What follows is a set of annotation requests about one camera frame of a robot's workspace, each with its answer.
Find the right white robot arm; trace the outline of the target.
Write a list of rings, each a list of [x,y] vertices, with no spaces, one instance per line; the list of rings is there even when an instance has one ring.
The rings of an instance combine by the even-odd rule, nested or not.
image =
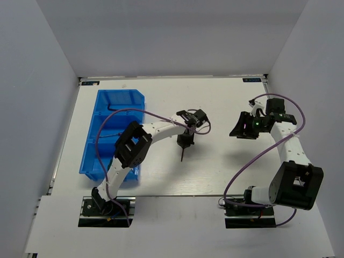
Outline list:
[[[249,187],[237,205],[249,214],[273,205],[312,209],[324,172],[306,156],[298,137],[301,128],[294,115],[286,113],[284,100],[278,97],[268,99],[265,105],[253,98],[249,104],[251,112],[240,113],[230,136],[255,140],[260,133],[269,133],[275,144],[268,150],[277,148],[281,166],[267,187]]]

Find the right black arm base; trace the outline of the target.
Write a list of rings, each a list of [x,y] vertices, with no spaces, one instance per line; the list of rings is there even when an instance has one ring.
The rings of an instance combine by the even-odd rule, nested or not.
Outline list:
[[[224,209],[226,229],[276,228],[272,207],[253,208],[228,204],[223,198],[218,205]]]

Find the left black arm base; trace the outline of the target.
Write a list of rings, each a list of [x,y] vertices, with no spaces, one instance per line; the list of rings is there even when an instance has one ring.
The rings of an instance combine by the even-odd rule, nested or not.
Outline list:
[[[91,197],[84,197],[80,216],[80,228],[129,228],[123,210],[113,202],[109,202],[104,211],[100,211]]]

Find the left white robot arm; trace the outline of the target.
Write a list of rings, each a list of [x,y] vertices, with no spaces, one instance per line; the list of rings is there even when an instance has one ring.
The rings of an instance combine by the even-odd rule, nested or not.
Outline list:
[[[201,110],[178,111],[170,118],[164,118],[148,111],[142,111],[159,118],[155,123],[129,123],[114,144],[114,155],[108,168],[104,169],[102,183],[92,189],[91,197],[95,208],[101,214],[109,214],[113,210],[120,185],[131,169],[140,165],[152,144],[166,138],[177,136],[177,144],[186,149],[194,145],[196,134],[210,133],[211,123],[206,113]]]

